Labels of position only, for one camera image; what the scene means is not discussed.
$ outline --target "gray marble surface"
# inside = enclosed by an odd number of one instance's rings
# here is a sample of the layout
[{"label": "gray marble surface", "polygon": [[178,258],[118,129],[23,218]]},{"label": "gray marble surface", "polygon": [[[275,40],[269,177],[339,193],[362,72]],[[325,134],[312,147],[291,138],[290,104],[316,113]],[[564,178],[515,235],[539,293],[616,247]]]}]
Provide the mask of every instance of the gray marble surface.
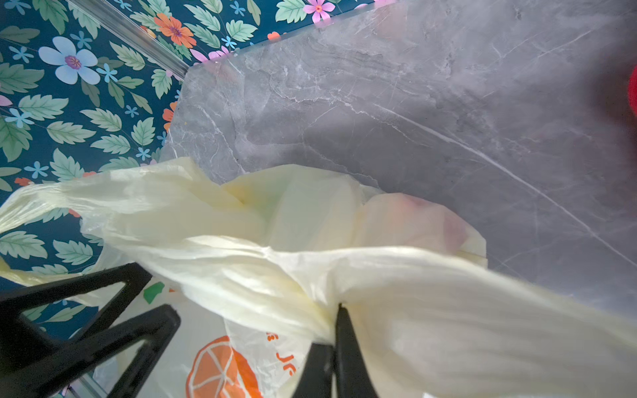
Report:
[{"label": "gray marble surface", "polygon": [[637,2],[378,5],[191,68],[164,156],[442,203],[491,269],[637,319]]}]

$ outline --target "orange slice print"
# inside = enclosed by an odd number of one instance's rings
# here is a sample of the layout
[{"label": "orange slice print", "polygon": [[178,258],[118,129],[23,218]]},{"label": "orange slice print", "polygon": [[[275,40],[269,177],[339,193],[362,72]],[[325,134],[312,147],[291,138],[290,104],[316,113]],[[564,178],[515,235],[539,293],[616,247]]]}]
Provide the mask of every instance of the orange slice print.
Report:
[{"label": "orange slice print", "polygon": [[224,336],[202,348],[186,380],[187,398],[263,398],[248,361]]}]

